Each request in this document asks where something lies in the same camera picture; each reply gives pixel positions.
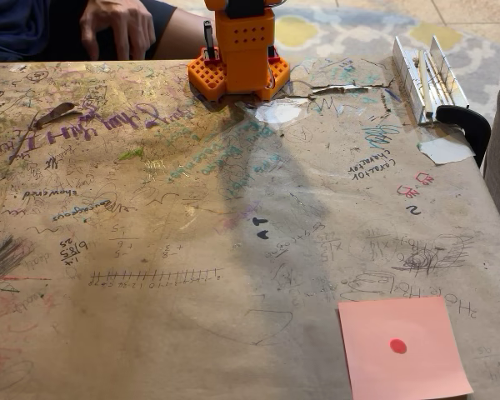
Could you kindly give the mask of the person's bare hand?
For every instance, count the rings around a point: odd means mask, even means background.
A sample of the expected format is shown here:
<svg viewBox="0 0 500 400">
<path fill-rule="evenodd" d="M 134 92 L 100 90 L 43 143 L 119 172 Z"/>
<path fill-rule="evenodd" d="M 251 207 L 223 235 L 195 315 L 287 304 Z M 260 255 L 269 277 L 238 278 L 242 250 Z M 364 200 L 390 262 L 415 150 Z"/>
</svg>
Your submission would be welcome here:
<svg viewBox="0 0 500 400">
<path fill-rule="evenodd" d="M 141 1 L 88 1 L 80 18 L 82 45 L 99 59 L 98 32 L 111 28 L 118 60 L 144 60 L 156 42 L 153 16 Z"/>
</svg>

